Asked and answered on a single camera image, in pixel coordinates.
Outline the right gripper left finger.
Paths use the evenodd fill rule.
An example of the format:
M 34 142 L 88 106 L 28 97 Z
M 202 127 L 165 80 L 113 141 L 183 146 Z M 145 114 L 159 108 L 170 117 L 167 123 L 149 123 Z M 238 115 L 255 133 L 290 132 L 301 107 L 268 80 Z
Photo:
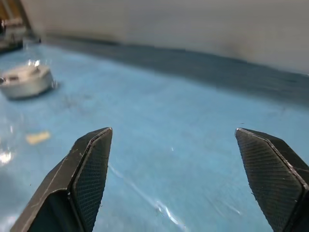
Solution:
M 46 175 L 10 232 L 92 232 L 108 171 L 112 128 L 91 131 Z

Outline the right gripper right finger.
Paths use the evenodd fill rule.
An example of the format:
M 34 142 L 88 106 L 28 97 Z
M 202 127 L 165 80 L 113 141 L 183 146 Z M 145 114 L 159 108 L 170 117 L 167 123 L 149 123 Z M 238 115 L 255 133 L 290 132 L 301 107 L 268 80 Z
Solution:
M 272 135 L 237 128 L 252 193 L 274 232 L 309 232 L 309 166 Z

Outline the silver motor stator housing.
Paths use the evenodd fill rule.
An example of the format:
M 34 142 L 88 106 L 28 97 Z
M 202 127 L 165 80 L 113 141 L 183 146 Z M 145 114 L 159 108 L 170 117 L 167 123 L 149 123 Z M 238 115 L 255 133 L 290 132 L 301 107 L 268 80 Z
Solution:
M 51 90 L 54 85 L 53 75 L 50 71 L 13 81 L 9 81 L 8 78 L 2 78 L 1 81 L 0 92 L 10 100 L 38 96 Z

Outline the finned grey motor end cap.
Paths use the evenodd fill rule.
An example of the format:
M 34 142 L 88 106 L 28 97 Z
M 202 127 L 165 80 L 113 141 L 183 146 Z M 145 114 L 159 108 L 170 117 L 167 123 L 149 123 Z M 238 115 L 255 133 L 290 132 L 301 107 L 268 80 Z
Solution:
M 17 84 L 43 78 L 51 72 L 46 65 L 21 65 L 4 72 L 1 79 L 5 84 Z

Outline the tan tape scrap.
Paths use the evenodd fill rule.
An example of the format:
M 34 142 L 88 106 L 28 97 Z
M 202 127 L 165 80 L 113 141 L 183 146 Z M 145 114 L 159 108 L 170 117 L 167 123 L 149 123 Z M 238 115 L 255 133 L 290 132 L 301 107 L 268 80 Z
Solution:
M 30 145 L 35 145 L 38 143 L 41 143 L 45 140 L 48 140 L 50 138 L 50 133 L 48 131 L 43 131 L 39 133 L 34 133 L 34 134 L 27 134 L 26 135 L 26 141 Z

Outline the blue table mat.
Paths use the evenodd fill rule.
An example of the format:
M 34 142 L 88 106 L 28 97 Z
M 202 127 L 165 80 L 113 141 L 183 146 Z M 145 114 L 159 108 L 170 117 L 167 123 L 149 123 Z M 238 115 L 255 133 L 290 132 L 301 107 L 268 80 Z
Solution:
M 309 164 L 309 75 L 281 72 L 213 55 L 149 47 L 49 40 L 0 55 L 6 71 L 30 60 L 51 68 L 54 88 L 10 101 L 0 94 L 0 124 L 40 168 L 22 167 L 23 184 L 39 185 L 74 142 L 113 129 L 109 162 L 162 201 L 193 232 L 272 232 L 249 188 L 236 128 L 282 138 Z M 30 145 L 27 134 L 50 138 Z M 120 230 L 144 219 L 116 214 L 110 201 L 100 218 Z

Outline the black box device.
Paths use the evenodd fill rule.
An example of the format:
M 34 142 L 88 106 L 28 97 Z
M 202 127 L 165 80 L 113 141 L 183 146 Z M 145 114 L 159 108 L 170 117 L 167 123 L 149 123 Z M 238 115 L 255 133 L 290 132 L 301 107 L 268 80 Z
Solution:
M 23 40 L 7 40 L 0 37 L 0 54 L 19 50 L 23 48 Z

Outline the white backdrop sheet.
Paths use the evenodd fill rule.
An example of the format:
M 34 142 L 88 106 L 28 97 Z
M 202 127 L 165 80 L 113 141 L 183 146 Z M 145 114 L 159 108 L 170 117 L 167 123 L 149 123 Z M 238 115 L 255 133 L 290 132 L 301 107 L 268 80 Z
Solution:
M 33 30 L 309 74 L 309 0 L 21 0 Z

